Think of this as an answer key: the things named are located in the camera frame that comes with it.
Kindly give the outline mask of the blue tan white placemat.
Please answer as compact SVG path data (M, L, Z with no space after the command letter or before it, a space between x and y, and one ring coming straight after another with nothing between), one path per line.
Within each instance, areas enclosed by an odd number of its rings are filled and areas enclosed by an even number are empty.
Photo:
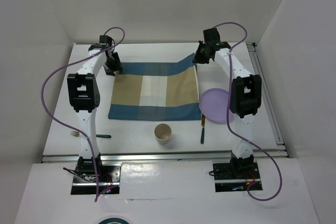
M190 54L178 62L124 62L113 83L108 119L197 121L197 65Z

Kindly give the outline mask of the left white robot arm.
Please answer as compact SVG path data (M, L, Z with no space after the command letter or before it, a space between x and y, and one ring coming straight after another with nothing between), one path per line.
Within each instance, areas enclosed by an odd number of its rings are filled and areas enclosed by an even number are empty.
M97 75L102 68L110 76L123 72L119 55L111 48L114 45L110 36L101 35L99 42L89 47L90 59L67 76L69 102L78 118L81 143L76 173L93 182L103 177L104 170L96 137L96 112L101 101Z

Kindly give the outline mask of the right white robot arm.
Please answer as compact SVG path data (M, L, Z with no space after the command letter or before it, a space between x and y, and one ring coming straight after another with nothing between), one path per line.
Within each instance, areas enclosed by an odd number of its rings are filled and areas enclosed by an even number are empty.
M261 77L252 74L233 54L233 46L222 42L216 27L203 31L204 40L199 42L194 63L217 63L229 77L226 102L226 124L238 139L231 151L229 168L213 171L213 176L230 174L243 178L254 165L255 144L252 143L253 122L261 106Z

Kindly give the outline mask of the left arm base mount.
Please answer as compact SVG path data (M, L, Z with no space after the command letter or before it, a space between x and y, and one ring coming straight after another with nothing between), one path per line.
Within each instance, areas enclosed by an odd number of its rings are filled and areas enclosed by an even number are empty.
M71 195L95 195L97 189L100 195L113 195L120 192L121 165L97 164L98 176L95 174L92 161L78 161L75 168L63 168L72 176Z

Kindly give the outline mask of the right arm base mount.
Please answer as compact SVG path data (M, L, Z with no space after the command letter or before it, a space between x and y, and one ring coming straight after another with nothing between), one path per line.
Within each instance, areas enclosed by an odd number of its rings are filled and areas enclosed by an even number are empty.
M248 171L240 175L234 175L228 163L214 163L213 170L208 174L214 178L217 193L246 191L249 185L251 185L250 191L263 190L256 162Z

